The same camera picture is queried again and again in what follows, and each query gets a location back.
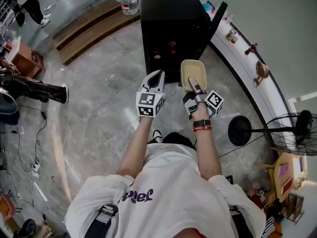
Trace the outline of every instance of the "wooden step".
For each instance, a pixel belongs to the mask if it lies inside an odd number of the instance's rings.
[[[81,33],[97,24],[99,21],[119,11],[121,11],[121,5],[116,0],[106,1],[100,6],[89,10],[72,21],[68,26],[53,37],[55,48],[57,50],[61,50]]]
[[[78,34],[76,38],[67,41],[67,44],[60,48],[59,54],[62,63],[69,65],[94,44],[138,19],[140,19],[139,13],[127,16],[120,9],[120,11],[103,18],[94,25],[90,25],[89,28]]]

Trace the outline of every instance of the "black cable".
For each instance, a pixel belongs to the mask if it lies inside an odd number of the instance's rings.
[[[8,170],[8,169],[6,169],[6,173],[7,173],[9,176],[11,176],[11,179],[12,179],[12,184],[13,184],[13,187],[14,187],[14,190],[15,190],[15,194],[16,194],[16,195],[18,195],[18,192],[16,191],[16,187],[15,187],[15,184],[14,184],[13,177],[12,177],[12,175],[10,174],[10,172],[9,172],[9,170]]]
[[[30,108],[30,109],[34,109],[34,110],[40,111],[43,119],[45,120],[45,125],[38,131],[38,133],[36,134],[36,137],[35,137],[35,147],[34,147],[35,158],[34,158],[34,162],[35,162],[35,164],[38,164],[39,163],[39,159],[37,157],[36,147],[41,144],[41,142],[38,140],[38,135],[41,132],[41,130],[44,129],[46,127],[46,125],[48,124],[47,116],[46,116],[45,112],[42,111],[42,110],[39,110],[39,109],[36,109],[36,108],[32,108],[32,107],[29,107],[29,106],[25,106],[25,105],[20,105],[20,104],[18,104],[18,105],[21,106],[21,107],[26,107],[26,108]]]
[[[28,201],[25,201],[24,199],[21,199],[21,201],[24,201],[26,203],[28,203],[29,205],[31,205],[35,210],[37,210],[39,213],[41,213],[43,215],[43,219],[46,220],[46,217],[44,215],[43,212],[39,211],[38,209],[36,209],[35,205],[34,205],[34,200],[32,199],[32,203],[28,202]]]
[[[34,158],[34,161],[35,161],[36,164],[39,163],[39,159],[38,159],[38,157],[36,156],[36,147],[41,144],[41,142],[38,140],[38,135],[39,135],[39,133],[41,132],[41,130],[44,129],[44,128],[46,127],[46,125],[48,124],[48,120],[47,120],[47,118],[46,118],[46,115],[44,116],[43,113],[44,113],[44,112],[42,112],[42,116],[43,116],[43,118],[44,118],[44,120],[45,120],[45,125],[38,131],[38,133],[36,134],[36,137],[35,137],[35,147],[34,147],[35,158]]]
[[[223,155],[220,155],[219,158],[221,158],[222,156],[225,156],[225,155],[227,155],[227,154],[229,154],[229,153],[232,153],[232,152],[235,151],[235,150],[241,149],[241,148],[247,146],[248,144],[251,144],[252,142],[258,140],[260,137],[264,137],[264,135],[259,136],[259,137],[257,137],[255,140],[252,140],[251,142],[249,142],[249,143],[247,143],[247,144],[245,144],[245,145],[243,145],[243,146],[241,146],[241,147],[238,147],[238,148],[236,148],[236,149],[233,149],[232,151],[230,151],[230,152],[228,152],[228,153],[225,153],[225,154],[223,154]]]
[[[42,112],[42,110],[39,110],[39,109],[36,109],[36,108],[32,108],[32,107],[25,106],[25,105],[20,105],[20,104],[18,104],[18,105],[21,106],[21,107],[26,107],[26,108],[30,108],[30,109],[34,109],[34,110],[38,110],[38,111]]]
[[[32,168],[32,167],[35,168],[35,166],[34,166],[33,164],[31,164],[29,170],[25,170],[25,169],[24,169],[23,162],[22,162],[21,157],[20,157],[20,133],[17,132],[17,131],[15,131],[15,130],[13,130],[12,133],[19,135],[18,156],[19,156],[19,160],[20,160],[20,162],[21,162],[21,165],[22,165],[23,170],[28,173],[28,172],[30,172],[31,168]]]

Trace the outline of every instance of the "black fan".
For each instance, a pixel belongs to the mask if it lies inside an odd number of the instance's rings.
[[[317,155],[317,115],[307,110],[273,118],[263,129],[252,129],[244,116],[235,117],[229,124],[228,136],[236,146],[248,143],[252,132],[263,132],[273,146],[283,152]]]

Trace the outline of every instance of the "black box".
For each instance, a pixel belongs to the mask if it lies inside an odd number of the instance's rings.
[[[179,82],[182,61],[198,60],[214,34],[210,17],[199,0],[139,1],[147,74],[163,69]]]

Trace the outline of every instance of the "black wristband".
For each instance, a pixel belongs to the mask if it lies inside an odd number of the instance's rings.
[[[194,128],[200,126],[211,126],[210,120],[200,120],[193,123]]]

